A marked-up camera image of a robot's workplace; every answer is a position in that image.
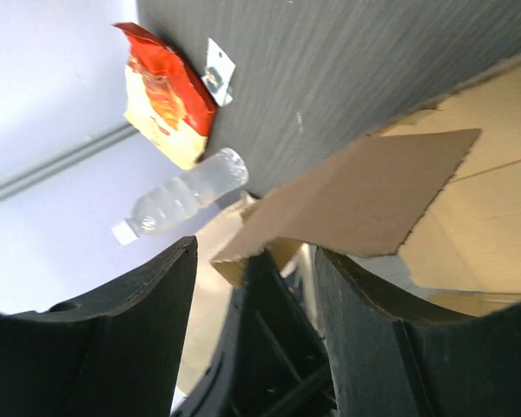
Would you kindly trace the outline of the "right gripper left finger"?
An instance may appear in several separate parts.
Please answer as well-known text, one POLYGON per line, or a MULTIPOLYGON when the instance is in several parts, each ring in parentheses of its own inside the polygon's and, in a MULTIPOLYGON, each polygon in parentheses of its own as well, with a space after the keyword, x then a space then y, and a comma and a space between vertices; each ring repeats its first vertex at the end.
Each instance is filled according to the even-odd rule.
POLYGON ((0 314, 0 416, 167 416, 197 268, 193 236, 49 310, 0 314))

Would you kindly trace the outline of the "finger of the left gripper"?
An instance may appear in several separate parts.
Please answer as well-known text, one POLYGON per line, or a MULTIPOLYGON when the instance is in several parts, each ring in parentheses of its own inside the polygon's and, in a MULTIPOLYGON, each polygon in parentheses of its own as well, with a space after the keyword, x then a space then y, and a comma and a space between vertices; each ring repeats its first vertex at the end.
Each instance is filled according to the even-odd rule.
POLYGON ((269 253, 247 261, 213 359, 175 416, 331 416, 326 348, 269 253))

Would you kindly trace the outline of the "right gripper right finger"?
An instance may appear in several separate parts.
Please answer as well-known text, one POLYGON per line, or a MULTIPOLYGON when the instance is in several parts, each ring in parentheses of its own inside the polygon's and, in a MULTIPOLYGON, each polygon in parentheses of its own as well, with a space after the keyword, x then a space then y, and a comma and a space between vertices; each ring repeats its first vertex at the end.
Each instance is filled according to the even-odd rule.
POLYGON ((521 416, 521 302, 472 317, 327 249, 314 257, 341 416, 521 416))

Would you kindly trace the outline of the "large cardboard box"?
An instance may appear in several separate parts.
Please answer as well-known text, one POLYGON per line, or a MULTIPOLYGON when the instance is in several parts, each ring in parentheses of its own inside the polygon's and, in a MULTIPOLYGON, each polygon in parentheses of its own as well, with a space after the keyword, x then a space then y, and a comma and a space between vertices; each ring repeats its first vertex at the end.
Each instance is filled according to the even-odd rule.
POLYGON ((405 272, 458 311, 521 301, 521 54, 354 140, 246 211, 212 260, 285 266, 310 243, 405 272))

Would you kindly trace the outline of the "small white tag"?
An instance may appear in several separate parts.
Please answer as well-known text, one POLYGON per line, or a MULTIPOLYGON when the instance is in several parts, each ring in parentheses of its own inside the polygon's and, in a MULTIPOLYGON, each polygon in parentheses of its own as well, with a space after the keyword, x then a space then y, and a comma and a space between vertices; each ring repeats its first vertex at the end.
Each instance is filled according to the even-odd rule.
POLYGON ((208 39, 207 61, 201 77, 211 97, 220 107, 228 106, 232 101, 232 80, 236 65, 229 55, 212 39, 208 39))

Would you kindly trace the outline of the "beige canvas tote bag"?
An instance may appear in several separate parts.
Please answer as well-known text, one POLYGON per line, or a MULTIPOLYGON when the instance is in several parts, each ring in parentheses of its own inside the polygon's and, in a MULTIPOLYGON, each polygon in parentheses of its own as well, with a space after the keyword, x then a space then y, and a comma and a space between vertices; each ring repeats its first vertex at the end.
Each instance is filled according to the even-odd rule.
POLYGON ((226 319, 232 286, 210 264, 242 226, 241 213, 256 199, 242 191, 195 235, 198 263, 176 387, 189 394, 208 370, 226 319))

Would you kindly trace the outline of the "clear plastic water bottle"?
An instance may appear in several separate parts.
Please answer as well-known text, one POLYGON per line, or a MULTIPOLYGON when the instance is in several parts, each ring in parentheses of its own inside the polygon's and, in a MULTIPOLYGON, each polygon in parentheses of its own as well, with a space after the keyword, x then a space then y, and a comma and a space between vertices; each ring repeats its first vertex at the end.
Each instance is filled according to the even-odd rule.
POLYGON ((224 148, 140 197, 129 217, 111 228, 112 233, 122 245, 143 235, 163 234, 241 189, 248 178, 242 157, 234 149, 224 148))

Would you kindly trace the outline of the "beige orange snack bag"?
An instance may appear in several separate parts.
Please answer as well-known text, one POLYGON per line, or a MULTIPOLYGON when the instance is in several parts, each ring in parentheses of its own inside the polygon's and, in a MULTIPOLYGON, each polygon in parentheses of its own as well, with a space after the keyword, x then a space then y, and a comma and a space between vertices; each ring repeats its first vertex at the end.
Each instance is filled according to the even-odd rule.
POLYGON ((136 23, 113 25, 129 42, 124 117, 180 169, 190 170, 208 143, 217 106, 187 61, 136 23))

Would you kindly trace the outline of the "left aluminium frame post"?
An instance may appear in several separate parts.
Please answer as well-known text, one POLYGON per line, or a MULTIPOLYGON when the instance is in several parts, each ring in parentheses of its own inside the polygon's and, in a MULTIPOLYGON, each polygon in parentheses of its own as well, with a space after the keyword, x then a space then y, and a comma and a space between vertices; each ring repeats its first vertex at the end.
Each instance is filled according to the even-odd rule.
POLYGON ((98 155, 136 133, 137 129, 131 124, 122 123, 2 180, 0 203, 98 155))

